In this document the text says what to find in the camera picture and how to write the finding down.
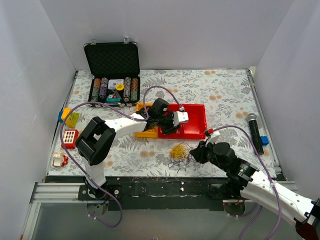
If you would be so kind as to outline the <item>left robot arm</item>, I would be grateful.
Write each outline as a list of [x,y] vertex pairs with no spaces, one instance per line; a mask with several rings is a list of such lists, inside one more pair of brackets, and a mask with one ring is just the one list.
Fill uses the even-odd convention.
[[169,103],[158,98],[146,108],[141,108],[129,117],[103,120],[96,116],[90,120],[76,140],[75,146],[85,169],[85,184],[88,195],[95,200],[106,196],[106,177],[103,161],[113,142],[118,138],[161,128],[165,135],[176,133],[184,120],[184,111],[168,111]]

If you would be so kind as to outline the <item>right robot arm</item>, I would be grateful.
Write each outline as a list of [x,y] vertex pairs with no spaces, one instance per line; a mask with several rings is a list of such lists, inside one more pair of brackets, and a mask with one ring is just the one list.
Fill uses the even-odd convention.
[[227,195],[256,202],[295,227],[305,240],[320,238],[320,201],[304,197],[268,179],[255,165],[236,156],[226,142],[201,141],[190,154],[200,164],[211,163],[226,173]]

